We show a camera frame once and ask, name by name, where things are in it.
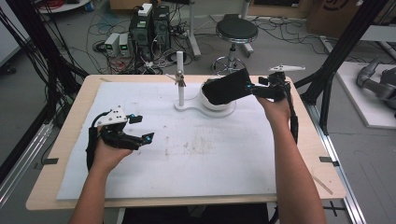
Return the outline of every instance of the person's right hand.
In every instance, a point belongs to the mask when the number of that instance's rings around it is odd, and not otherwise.
[[[265,116],[270,121],[271,125],[289,124],[290,107],[286,98],[278,102],[271,102],[261,97],[256,98],[264,108]]]

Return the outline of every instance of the concrete floor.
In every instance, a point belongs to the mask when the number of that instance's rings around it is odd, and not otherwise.
[[[90,74],[98,74],[99,71],[87,56],[88,51],[97,60],[101,67],[106,67],[106,59],[92,51],[92,44],[98,40],[105,40],[105,35],[98,31],[105,31],[98,23],[119,23],[114,27],[114,32],[127,29],[129,15],[115,13],[109,9],[108,3],[102,2],[94,12],[86,12],[76,9],[56,15],[60,30],[66,43],[71,47],[75,59]],[[214,16],[215,21],[221,17]],[[188,75],[211,74],[210,65],[219,56],[227,55],[230,44],[214,35],[215,23],[209,17],[196,18],[196,27],[202,28],[196,32],[197,41],[202,51],[202,57],[185,66]],[[273,29],[268,21],[261,21],[259,37],[251,44],[255,52],[247,58],[245,52],[238,49],[237,57],[247,65],[251,75],[266,75],[267,69],[276,65],[304,65],[305,71],[288,74],[293,81],[300,80],[316,72],[326,60],[327,54],[317,38],[308,38],[305,43],[292,44],[284,40],[274,38],[280,36],[280,29]],[[284,30],[285,38],[295,38],[296,35],[288,34]],[[299,34],[300,37],[308,34],[304,27],[304,21],[288,24],[288,31]],[[374,56],[380,55],[384,63],[394,61],[375,46],[373,43],[361,42],[353,50],[350,61],[370,61]],[[45,103],[44,84],[35,74],[32,65],[19,52],[11,62],[17,68],[17,73],[10,75],[2,71],[0,75],[0,100],[3,103],[0,109],[0,118],[3,127],[0,129],[1,143],[0,162],[3,162],[7,154],[17,144],[30,123],[37,116]],[[174,74],[175,66],[163,69],[164,73]],[[346,176],[355,193],[361,210],[367,223],[396,223],[396,177],[392,168],[396,163],[396,134],[395,130],[381,130],[366,128],[355,110],[346,92],[337,78],[334,79],[332,99],[329,114],[329,133],[332,143],[340,158]],[[0,210],[0,223],[67,223],[71,210],[57,211],[28,211],[25,208],[26,200],[40,173],[34,169],[35,163],[39,162],[44,149],[55,138],[59,130],[54,130],[48,143],[35,158],[32,167],[28,169],[19,185],[15,188],[6,204]],[[340,202],[334,202],[335,206],[342,206]],[[107,209],[105,223],[116,223],[118,209]],[[338,211],[337,217],[332,211],[326,211],[329,223],[349,223],[350,220],[344,211]]]

